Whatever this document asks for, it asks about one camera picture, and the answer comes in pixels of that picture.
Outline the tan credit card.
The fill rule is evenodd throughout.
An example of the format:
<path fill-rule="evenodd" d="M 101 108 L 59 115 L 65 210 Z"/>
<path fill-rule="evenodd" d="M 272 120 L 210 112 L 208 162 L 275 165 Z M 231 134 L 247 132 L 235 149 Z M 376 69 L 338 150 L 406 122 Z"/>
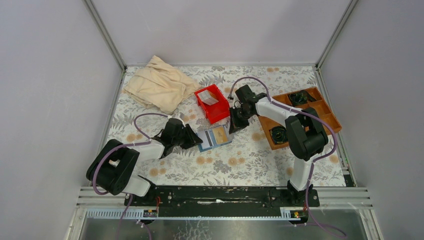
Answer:
<path fill-rule="evenodd" d="M 225 144 L 229 141 L 228 135 L 224 126 L 218 126 L 213 128 L 212 133 L 217 145 Z"/>

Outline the silver credit card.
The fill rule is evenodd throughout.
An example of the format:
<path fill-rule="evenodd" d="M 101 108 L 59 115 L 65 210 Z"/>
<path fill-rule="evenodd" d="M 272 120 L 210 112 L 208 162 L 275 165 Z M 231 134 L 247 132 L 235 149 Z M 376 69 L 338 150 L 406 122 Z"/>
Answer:
<path fill-rule="evenodd" d="M 208 130 L 200 131 L 197 135 L 202 140 L 202 143 L 200 144 L 200 148 L 202 150 L 207 150 L 214 147 L 214 142 Z"/>

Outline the blue card holder wallet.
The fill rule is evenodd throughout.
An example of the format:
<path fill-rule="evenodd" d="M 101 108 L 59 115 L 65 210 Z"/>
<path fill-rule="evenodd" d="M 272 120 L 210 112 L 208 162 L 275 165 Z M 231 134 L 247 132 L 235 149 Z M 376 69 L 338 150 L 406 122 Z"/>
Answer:
<path fill-rule="evenodd" d="M 226 133 L 227 133 L 227 136 L 228 136 L 228 142 L 227 142 L 227 143 L 224 143 L 224 144 L 216 144 L 216 141 L 215 141 L 215 138 L 214 138 L 214 135 L 213 135 L 212 129 L 213 129 L 213 128 L 216 128 L 216 127 L 219 127 L 219 126 L 224 126 L 224 127 L 225 127 L 225 130 L 226 130 Z M 212 141 L 213 141 L 213 143 L 214 143 L 214 147 L 212 147 L 212 148 L 210 148 L 210 149 L 205 149 L 205 150 L 203 150 L 203 149 L 201 149 L 201 148 L 200 148 L 200 145 L 201 145 L 201 144 L 200 144 L 200 145 L 198 146 L 198 148 L 199 148 L 199 151 L 200 151 L 200 152 L 205 152 L 205 151 L 208 151 L 208 150 L 211 150 L 211 149 L 214 149 L 214 148 L 218 148 L 218 147 L 221 147 L 221 146 L 224 146 L 224 145 L 230 144 L 230 143 L 232 142 L 233 138 L 230 136 L 230 134 L 229 134 L 229 130 L 228 130 L 227 126 L 226 126 L 226 125 L 219 125 L 219 126 L 216 126 L 216 127 L 213 127 L 213 128 L 207 129 L 207 130 L 202 130 L 202 131 L 209 131 L 209 133 L 210 133 L 210 135 L 211 135 L 211 138 L 212 138 Z"/>

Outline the red plastic bin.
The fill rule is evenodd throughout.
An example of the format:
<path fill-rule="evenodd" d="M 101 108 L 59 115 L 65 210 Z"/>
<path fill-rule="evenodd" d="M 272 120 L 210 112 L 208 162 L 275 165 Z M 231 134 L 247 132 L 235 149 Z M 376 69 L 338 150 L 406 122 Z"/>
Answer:
<path fill-rule="evenodd" d="M 206 105 L 198 97 L 198 93 L 209 90 L 218 98 L 219 102 L 214 105 Z M 210 124 L 215 124 L 230 116 L 230 105 L 227 99 L 224 97 L 220 89 L 215 85 L 209 85 L 205 88 L 194 92 L 197 100 L 197 105 L 203 110 L 205 118 Z"/>

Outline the wooden compartment tray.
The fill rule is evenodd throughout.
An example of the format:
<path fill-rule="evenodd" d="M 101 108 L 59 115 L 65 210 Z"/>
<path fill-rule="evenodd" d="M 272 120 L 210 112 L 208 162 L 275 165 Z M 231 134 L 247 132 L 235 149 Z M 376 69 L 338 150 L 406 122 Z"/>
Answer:
<path fill-rule="evenodd" d="M 311 87 L 311 88 L 305 89 L 305 91 L 308 92 L 315 99 L 315 101 L 307 100 L 305 104 L 301 104 L 296 107 L 301 109 L 306 109 L 309 107 L 314 108 L 318 114 L 318 117 L 322 119 L 324 122 L 326 122 L 336 134 L 339 131 L 341 131 L 342 125 L 339 123 L 338 119 L 336 118 L 332 110 L 330 109 L 328 103 L 324 100 L 318 88 Z M 281 124 L 262 116 L 259 116 L 258 119 L 261 124 L 261 128 L 263 130 L 263 133 L 261 134 L 261 136 L 264 139 L 267 139 L 269 146 L 272 150 L 289 147 L 288 142 L 274 143 L 272 139 L 271 129 L 274 127 L 280 126 Z"/>

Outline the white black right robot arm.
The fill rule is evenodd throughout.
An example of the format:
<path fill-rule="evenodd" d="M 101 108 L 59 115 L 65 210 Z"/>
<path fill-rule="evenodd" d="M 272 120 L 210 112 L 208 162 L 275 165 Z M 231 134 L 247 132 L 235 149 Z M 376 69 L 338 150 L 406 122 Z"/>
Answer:
<path fill-rule="evenodd" d="M 250 123 L 252 116 L 268 118 L 285 127 L 286 138 L 293 155 L 294 167 L 288 186 L 287 201 L 293 206 L 301 205 L 306 199 L 312 162 L 322 156 L 328 135 L 323 121 L 314 108 L 296 108 L 278 102 L 266 93 L 255 94 L 248 85 L 235 92 L 239 107 L 231 107 L 229 133 L 233 134 Z"/>

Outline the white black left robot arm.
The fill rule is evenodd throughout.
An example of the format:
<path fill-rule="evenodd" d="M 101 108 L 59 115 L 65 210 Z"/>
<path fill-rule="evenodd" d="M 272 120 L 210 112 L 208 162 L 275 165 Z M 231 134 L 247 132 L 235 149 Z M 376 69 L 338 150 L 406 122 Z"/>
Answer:
<path fill-rule="evenodd" d="M 164 129 L 145 142 L 124 144 L 109 140 L 89 166 L 86 178 L 98 195 L 132 194 L 142 205 L 148 206 L 155 200 L 153 183 L 134 172 L 136 164 L 163 159 L 175 147 L 187 150 L 202 143 L 188 123 L 170 117 Z"/>

